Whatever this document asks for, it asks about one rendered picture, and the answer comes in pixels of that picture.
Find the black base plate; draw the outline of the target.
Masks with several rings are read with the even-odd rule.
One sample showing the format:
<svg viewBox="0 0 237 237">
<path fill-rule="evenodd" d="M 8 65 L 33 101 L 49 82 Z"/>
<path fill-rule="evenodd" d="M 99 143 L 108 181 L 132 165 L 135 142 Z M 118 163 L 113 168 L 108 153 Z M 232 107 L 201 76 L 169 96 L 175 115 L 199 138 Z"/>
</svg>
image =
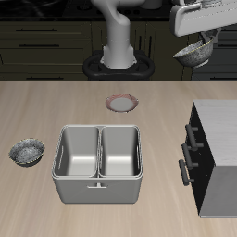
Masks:
<svg viewBox="0 0 237 237">
<path fill-rule="evenodd" d="M 137 63 L 127 69 L 108 68 L 101 63 L 103 55 L 102 50 L 95 50 L 83 62 L 82 70 L 89 81 L 148 81 L 155 72 L 154 62 L 142 50 L 134 51 Z"/>
</svg>

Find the white two-bin basket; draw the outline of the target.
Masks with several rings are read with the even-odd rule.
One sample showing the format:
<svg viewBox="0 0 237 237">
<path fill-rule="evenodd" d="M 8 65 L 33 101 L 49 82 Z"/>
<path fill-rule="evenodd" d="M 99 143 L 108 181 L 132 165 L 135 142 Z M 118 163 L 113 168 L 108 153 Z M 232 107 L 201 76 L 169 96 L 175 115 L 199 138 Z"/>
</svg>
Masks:
<svg viewBox="0 0 237 237">
<path fill-rule="evenodd" d="M 52 178 L 65 204 L 133 204 L 143 178 L 135 125 L 66 125 L 59 135 Z"/>
</svg>

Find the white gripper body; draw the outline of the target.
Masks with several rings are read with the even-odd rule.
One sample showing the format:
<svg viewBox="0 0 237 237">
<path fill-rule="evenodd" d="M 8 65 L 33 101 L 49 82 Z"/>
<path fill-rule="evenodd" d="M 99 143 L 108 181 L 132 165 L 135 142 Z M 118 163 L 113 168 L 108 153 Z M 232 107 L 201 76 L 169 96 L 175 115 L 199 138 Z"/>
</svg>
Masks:
<svg viewBox="0 0 237 237">
<path fill-rule="evenodd" d="M 170 31 L 182 37 L 237 23 L 237 0 L 171 0 Z"/>
</svg>

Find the white plate with pink rim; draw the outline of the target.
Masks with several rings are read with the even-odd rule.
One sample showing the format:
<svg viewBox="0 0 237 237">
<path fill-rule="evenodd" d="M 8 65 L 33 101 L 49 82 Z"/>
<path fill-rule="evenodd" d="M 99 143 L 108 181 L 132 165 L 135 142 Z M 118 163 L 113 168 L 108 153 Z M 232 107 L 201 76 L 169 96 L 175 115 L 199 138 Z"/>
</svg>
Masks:
<svg viewBox="0 0 237 237">
<path fill-rule="evenodd" d="M 117 113 L 128 113 L 138 104 L 138 99 L 130 94 L 113 94 L 106 99 L 106 108 Z"/>
</svg>

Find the dark kitchen cupboards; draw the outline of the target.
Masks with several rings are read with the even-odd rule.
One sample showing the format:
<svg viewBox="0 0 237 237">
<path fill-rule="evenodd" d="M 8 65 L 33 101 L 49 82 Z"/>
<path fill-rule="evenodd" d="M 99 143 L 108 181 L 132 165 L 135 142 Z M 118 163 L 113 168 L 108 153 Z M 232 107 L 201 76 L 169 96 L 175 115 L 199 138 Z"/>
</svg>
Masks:
<svg viewBox="0 0 237 237">
<path fill-rule="evenodd" d="M 130 44 L 155 64 L 153 81 L 178 81 L 173 57 L 186 36 L 170 32 L 171 0 L 120 6 Z M 0 78 L 5 81 L 84 81 L 83 62 L 107 44 L 106 19 L 91 0 L 0 0 Z"/>
</svg>

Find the dark cabinet with white top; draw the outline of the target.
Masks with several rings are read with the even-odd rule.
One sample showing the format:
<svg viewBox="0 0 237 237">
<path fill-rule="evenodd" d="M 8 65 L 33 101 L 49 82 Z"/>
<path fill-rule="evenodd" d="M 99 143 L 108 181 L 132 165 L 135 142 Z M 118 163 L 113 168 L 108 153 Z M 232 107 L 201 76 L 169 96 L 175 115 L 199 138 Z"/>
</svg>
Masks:
<svg viewBox="0 0 237 237">
<path fill-rule="evenodd" d="M 186 132 L 191 160 L 199 164 L 189 170 L 183 156 L 198 215 L 237 218 L 237 100 L 194 100 L 188 124 L 204 145 L 192 151 Z"/>
</svg>

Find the grey speckled bowl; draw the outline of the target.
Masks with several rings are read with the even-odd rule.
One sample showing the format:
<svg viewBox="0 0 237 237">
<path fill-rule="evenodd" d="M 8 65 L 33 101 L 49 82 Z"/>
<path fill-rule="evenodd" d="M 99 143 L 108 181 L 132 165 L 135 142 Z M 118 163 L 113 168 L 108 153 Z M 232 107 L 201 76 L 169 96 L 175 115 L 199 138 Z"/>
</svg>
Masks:
<svg viewBox="0 0 237 237">
<path fill-rule="evenodd" d="M 183 48 L 173 57 L 184 67 L 199 68 L 207 62 L 207 60 L 211 57 L 212 52 L 212 39 L 206 43 L 204 43 L 202 40 L 199 40 L 198 42 Z"/>
<path fill-rule="evenodd" d="M 44 144 L 37 139 L 24 139 L 15 143 L 10 149 L 9 158 L 21 167 L 32 167 L 43 157 Z"/>
</svg>

